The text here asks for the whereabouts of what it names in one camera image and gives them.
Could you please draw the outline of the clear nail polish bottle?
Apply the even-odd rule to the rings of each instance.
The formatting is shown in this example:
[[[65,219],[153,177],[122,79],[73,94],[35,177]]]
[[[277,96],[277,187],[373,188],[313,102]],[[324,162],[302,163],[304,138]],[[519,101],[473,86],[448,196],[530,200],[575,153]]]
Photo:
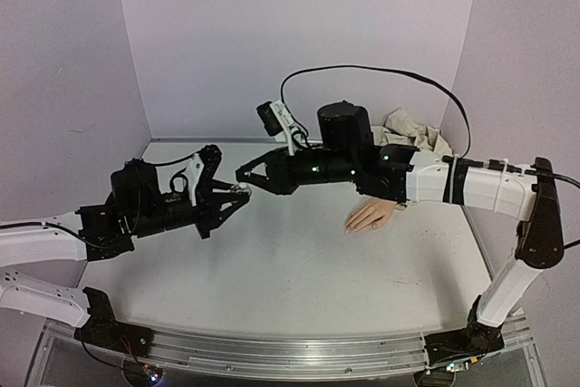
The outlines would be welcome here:
[[[250,186],[244,182],[234,184],[230,190],[236,193],[245,193],[247,195],[251,194]]]

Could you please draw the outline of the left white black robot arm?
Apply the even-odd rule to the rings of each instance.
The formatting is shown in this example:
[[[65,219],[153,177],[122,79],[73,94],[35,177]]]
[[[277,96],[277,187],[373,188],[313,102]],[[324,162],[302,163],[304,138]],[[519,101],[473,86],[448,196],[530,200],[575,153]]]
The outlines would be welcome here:
[[[45,266],[65,263],[98,264],[134,250],[134,239],[168,235],[195,227],[209,238],[251,198],[244,183],[216,180],[219,161],[196,154],[173,175],[182,189],[162,192],[158,165],[132,160],[111,175],[111,194],[105,203],[75,212],[1,226],[1,334],[28,337],[25,327],[39,330],[41,319],[52,318],[84,327],[105,348],[119,344],[121,325],[78,288],[55,283],[56,273]]]

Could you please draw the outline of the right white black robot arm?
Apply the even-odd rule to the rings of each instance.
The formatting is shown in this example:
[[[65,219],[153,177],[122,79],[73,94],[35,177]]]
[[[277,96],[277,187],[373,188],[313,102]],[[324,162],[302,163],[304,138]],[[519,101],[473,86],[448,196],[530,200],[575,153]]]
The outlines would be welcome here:
[[[465,327],[424,339],[429,370],[455,372],[500,351],[503,324],[535,279],[563,258],[559,176],[549,160],[530,166],[477,161],[414,146],[376,145],[367,110],[349,102],[317,112],[322,141],[306,147],[299,125],[282,102],[259,106],[258,115],[278,148],[241,166],[237,180],[276,195],[299,187],[351,182],[358,193],[397,203],[441,202],[490,210],[517,221],[517,243],[506,264],[470,309]]]

